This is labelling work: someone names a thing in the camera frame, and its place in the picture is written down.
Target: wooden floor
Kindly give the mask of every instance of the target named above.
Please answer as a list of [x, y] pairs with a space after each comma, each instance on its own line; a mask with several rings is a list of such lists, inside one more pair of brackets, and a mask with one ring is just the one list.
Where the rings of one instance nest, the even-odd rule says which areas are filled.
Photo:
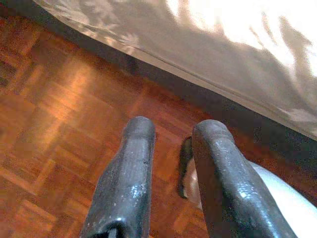
[[[212, 116], [18, 16], [0, 18], [0, 77], [1, 238], [78, 237], [98, 177], [138, 115], [157, 131], [151, 236], [208, 237], [176, 181], [182, 140]], [[230, 130], [247, 159], [316, 205], [312, 176]]]

